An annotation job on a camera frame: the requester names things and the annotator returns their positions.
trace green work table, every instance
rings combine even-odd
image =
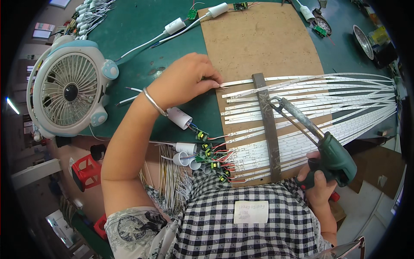
[[[222,2],[222,0],[212,0],[206,2],[205,5],[198,4],[196,8],[202,9]],[[319,7],[316,0],[302,0],[301,2],[310,10]],[[98,44],[105,58],[115,60],[130,49],[162,33],[164,26],[171,21],[178,17],[185,19],[191,4],[190,1],[118,0],[114,3],[115,8],[107,13],[105,21],[88,35],[88,39]],[[331,39],[335,45],[328,38],[322,39],[311,31],[302,14],[298,13],[308,29],[325,73],[336,71],[388,75],[385,69],[378,70],[371,60],[356,50],[351,37],[352,26],[357,24],[366,34],[375,30],[375,26],[355,4],[349,1],[331,0],[327,8],[322,9],[322,14],[332,27]],[[92,127],[96,136],[112,137],[122,121],[130,102],[118,106],[115,104],[137,95],[137,92],[125,89],[125,87],[142,89],[148,86],[162,74],[163,69],[185,54],[191,52],[207,54],[200,25],[153,49],[148,49],[148,47],[149,45],[134,51],[117,62],[119,77],[112,81],[106,90],[105,109],[108,112],[108,120],[98,127]],[[194,124],[211,136],[223,135],[214,90],[194,98],[179,108],[192,116]],[[395,132],[395,116],[391,116],[377,126],[377,128],[384,127],[393,128]],[[376,131],[378,130],[372,129],[367,132],[370,136],[365,136],[365,138],[374,137],[373,132]],[[80,134],[91,136],[89,128],[84,129]],[[150,139],[172,142],[196,141],[193,132],[189,129],[183,131],[163,116],[157,119]]]

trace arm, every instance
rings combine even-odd
[[[308,158],[320,158],[319,151],[306,154]],[[310,168],[304,166],[298,175],[298,180],[303,181]],[[305,195],[310,203],[310,208],[320,222],[320,231],[323,238],[332,245],[337,245],[337,224],[329,207],[328,199],[334,191],[337,183],[335,180],[326,182],[325,175],[322,171],[315,172],[315,186],[306,190]]]
[[[222,83],[206,55],[190,53],[171,64],[147,89],[163,109],[190,101]],[[105,213],[154,204],[138,174],[144,163],[149,137],[159,112],[140,93],[114,133],[102,164],[101,185]]]

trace fan grille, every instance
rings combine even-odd
[[[97,88],[96,68],[89,58],[63,56],[44,78],[41,91],[44,113],[56,125],[76,124],[90,111]]]

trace hand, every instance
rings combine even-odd
[[[223,82],[207,55],[190,53],[172,63],[149,87],[148,93],[166,110],[218,88]]]
[[[306,154],[307,158],[320,158],[319,151],[313,151]],[[298,181],[303,181],[306,179],[309,171],[309,165],[305,165],[300,171],[298,175]],[[310,188],[309,190],[305,191],[306,198],[309,200],[310,205],[312,208],[320,207],[326,205],[331,196],[332,192],[334,191],[337,182],[335,180],[331,180],[328,183],[326,182],[325,175],[322,171],[318,170],[315,172],[315,186]]]

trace green soldering iron handle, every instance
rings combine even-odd
[[[348,151],[329,132],[325,133],[322,140],[318,142],[320,159],[308,159],[310,172],[303,181],[295,182],[300,188],[307,190],[314,187],[314,175],[321,170],[326,181],[335,180],[339,187],[348,185],[356,175],[356,164]]]

